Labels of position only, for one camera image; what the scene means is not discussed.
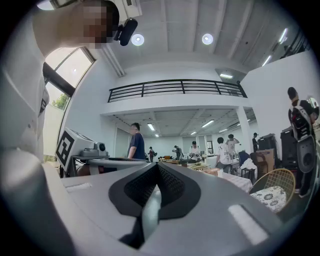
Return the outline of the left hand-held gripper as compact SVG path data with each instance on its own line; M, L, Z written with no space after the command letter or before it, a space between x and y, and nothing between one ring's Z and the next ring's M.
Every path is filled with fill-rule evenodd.
M67 127L64 129L55 150L61 178L77 176L77 164L89 165L90 174L97 175L150 163L148 160L108 156L109 153L103 142L95 142Z

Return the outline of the white cloth covered table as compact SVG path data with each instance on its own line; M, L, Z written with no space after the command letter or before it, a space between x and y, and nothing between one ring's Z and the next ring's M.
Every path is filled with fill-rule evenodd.
M237 186L241 190L245 191L246 193L248 193L251 190L251 188L253 187L251 180L248 178L232 175L232 174L225 173L225 172L222 173L222 178L231 182L232 184L234 184L235 186Z

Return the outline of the white cloth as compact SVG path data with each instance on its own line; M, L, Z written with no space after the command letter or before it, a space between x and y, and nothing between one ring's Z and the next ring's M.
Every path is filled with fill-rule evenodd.
M254 164L251 158L248 158L244 161L244 163L240 166L242 170L254 170L256 172L258 170L257 166Z

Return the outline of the patterned seat cushion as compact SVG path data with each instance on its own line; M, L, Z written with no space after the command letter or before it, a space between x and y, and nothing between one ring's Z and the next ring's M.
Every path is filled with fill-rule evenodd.
M287 203L287 194L280 186L271 186L250 195L274 213L280 212Z

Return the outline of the blue chair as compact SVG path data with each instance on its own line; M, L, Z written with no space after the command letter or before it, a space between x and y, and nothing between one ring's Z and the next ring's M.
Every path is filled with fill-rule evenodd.
M244 150L238 153L239 165L242 166L247 159L250 159L250 155Z

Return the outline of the dark brown chair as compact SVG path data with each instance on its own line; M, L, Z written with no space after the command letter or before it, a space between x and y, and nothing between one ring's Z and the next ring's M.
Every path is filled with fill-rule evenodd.
M265 156L260 152L253 152L250 154L250 158L253 164L257 167L257 174L255 174L255 180L257 181L264 173L264 168L268 167Z

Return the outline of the wicker chair with cushion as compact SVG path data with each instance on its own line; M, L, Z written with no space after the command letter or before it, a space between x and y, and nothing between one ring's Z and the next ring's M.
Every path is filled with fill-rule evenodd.
M296 178L294 174L288 169L279 168L279 169L272 170L267 174L263 175L260 179L258 179L255 182L253 187L250 189L249 194L251 195L252 193L255 193L260 190L273 187L273 186L279 186L284 189L284 191L286 192L286 205L287 205L291 201L294 195L295 187L296 187Z

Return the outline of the brown cardboard box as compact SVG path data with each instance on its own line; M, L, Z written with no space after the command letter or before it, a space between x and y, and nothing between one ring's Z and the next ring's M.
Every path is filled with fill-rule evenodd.
M256 153L262 153L265 156L267 167L264 168L263 174L271 172L275 166L274 149L258 150Z

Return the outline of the white square pillar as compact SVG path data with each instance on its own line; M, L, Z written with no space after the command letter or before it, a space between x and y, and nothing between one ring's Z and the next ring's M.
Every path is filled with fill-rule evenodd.
M236 113L240 123L240 128L242 132L242 144L246 153L251 154L253 152L251 130L248 122L248 118L243 106L238 106L236 108Z

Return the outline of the short black equipment case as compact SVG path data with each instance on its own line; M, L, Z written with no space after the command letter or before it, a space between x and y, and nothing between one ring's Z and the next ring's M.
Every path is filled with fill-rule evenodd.
M271 150L277 149L277 141L274 133L270 133L268 135L262 136L258 139L258 148L259 150Z

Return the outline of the tall black equipment case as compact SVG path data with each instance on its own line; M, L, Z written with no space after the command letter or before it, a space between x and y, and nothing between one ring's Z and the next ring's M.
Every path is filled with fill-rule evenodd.
M293 136L293 128L288 127L280 133L282 166L288 170L297 170L297 140Z

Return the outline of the long black balcony railing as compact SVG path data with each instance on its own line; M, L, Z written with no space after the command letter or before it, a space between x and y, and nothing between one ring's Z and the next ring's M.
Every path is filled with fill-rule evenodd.
M108 103L173 94L211 94L246 98L240 83L207 79L165 79L123 85L109 90Z

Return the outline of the large glass window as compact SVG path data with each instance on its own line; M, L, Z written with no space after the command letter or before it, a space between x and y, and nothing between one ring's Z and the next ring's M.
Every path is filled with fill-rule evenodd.
M43 75L49 94L43 126L43 159L56 160L61 124L77 85L95 59L85 47L62 47L45 58Z

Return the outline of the white ceiling air conditioner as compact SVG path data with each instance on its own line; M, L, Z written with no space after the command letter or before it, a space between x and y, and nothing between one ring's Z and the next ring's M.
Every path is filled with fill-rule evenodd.
M119 11L120 21L142 15L140 0L110 0Z

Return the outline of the black upper walkway railing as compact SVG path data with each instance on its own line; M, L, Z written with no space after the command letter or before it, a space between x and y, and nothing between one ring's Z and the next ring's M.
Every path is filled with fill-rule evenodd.
M284 46L284 55L281 57L281 59L309 50L311 50L310 42L308 41L304 32L299 29L291 45Z

